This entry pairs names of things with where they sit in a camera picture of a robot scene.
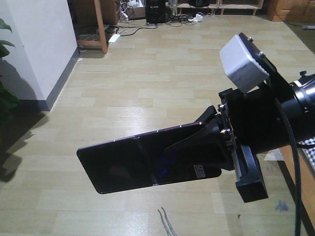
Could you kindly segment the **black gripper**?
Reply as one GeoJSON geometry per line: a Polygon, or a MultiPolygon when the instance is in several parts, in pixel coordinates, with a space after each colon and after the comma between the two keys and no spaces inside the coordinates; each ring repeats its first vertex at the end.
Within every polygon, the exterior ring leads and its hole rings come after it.
{"type": "MultiPolygon", "coordinates": [[[[245,203],[268,198],[257,154],[287,146],[289,136],[276,105],[275,96],[266,89],[242,93],[227,89],[219,93],[224,106],[220,112],[228,123],[234,145],[236,188],[245,203]]],[[[193,140],[220,140],[221,115],[208,107],[197,119],[205,126],[192,135],[193,140]]],[[[173,144],[165,156],[181,166],[202,165],[233,170],[229,151],[222,142],[173,144]]]]}

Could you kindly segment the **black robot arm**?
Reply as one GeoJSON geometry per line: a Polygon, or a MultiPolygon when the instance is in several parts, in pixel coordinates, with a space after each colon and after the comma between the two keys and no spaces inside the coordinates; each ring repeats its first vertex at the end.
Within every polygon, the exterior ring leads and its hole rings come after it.
{"type": "Polygon", "coordinates": [[[222,91],[220,121],[210,121],[166,152],[215,143],[232,160],[236,188],[243,201],[266,199],[256,155],[286,145],[295,147],[315,135],[315,77],[305,72],[300,75],[299,80],[288,83],[274,74],[248,93],[239,89],[222,91]]]}

